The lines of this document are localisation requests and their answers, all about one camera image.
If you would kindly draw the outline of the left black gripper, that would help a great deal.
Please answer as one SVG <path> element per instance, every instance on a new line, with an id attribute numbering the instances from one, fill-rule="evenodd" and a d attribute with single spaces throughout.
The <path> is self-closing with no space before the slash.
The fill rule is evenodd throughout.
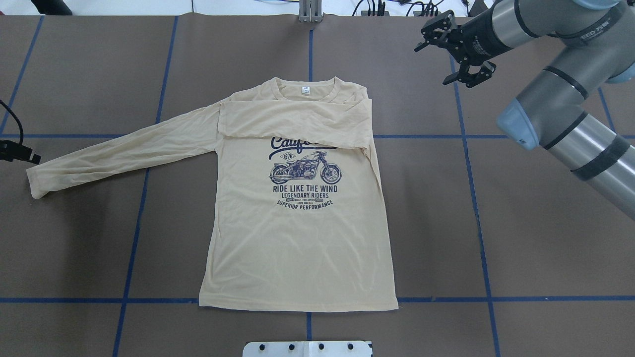
<path id="1" fill-rule="evenodd" d="M 35 154 L 33 149 L 26 147 L 25 145 L 18 144 L 10 140 L 0 141 L 0 160 L 3 161 L 26 161 L 38 165 L 41 161 L 41 156 Z"/>

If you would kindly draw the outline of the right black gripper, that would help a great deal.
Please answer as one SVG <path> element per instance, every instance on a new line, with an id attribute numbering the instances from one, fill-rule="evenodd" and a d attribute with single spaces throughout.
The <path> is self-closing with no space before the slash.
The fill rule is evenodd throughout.
<path id="1" fill-rule="evenodd" d="M 472 88 L 490 79 L 494 74 L 496 65 L 489 61 L 490 55 L 479 54 L 476 51 L 474 41 L 465 34 L 462 26 L 456 23 L 452 10 L 428 20 L 420 32 L 423 39 L 416 45 L 414 52 L 417 53 L 428 46 L 443 48 L 459 63 L 459 70 L 447 75 L 443 85 L 459 81 Z"/>

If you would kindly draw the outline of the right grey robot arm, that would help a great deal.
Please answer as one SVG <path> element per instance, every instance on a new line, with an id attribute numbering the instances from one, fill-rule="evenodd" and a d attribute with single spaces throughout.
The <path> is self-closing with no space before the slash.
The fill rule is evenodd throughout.
<path id="1" fill-rule="evenodd" d="M 634 9 L 625 0 L 497 0 L 458 25 L 451 10 L 420 30 L 459 70 L 443 84 L 471 88 L 490 79 L 492 59 L 546 35 L 564 48 L 497 118 L 506 136 L 530 151 L 544 148 L 619 210 L 634 217 L 634 147 L 581 104 L 604 83 L 634 76 Z"/>

